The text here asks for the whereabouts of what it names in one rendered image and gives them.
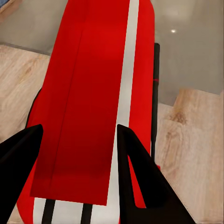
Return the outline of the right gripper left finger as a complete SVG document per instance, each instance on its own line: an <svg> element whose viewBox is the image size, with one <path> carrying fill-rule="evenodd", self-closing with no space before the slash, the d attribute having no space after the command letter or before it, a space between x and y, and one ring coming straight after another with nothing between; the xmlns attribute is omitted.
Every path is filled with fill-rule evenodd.
<svg viewBox="0 0 224 224"><path fill-rule="evenodd" d="M0 224L7 224L38 157L41 124L25 128L0 143Z"/></svg>

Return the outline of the radio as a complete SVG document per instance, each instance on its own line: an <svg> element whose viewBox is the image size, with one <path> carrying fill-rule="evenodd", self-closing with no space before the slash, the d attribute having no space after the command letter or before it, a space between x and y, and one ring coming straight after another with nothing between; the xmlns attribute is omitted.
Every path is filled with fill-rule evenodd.
<svg viewBox="0 0 224 224"><path fill-rule="evenodd" d="M154 34L150 0L68 0L25 126L41 124L43 136L16 202L24 224L120 224L117 125L155 158ZM135 205L146 208L128 161Z"/></svg>

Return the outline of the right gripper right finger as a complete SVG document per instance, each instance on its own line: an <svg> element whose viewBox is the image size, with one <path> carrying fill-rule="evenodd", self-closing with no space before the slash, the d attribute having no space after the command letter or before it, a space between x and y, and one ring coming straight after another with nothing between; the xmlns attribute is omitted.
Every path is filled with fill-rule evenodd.
<svg viewBox="0 0 224 224"><path fill-rule="evenodd" d="M196 224L134 131L117 125L120 224ZM130 157L146 208L135 205Z"/></svg>

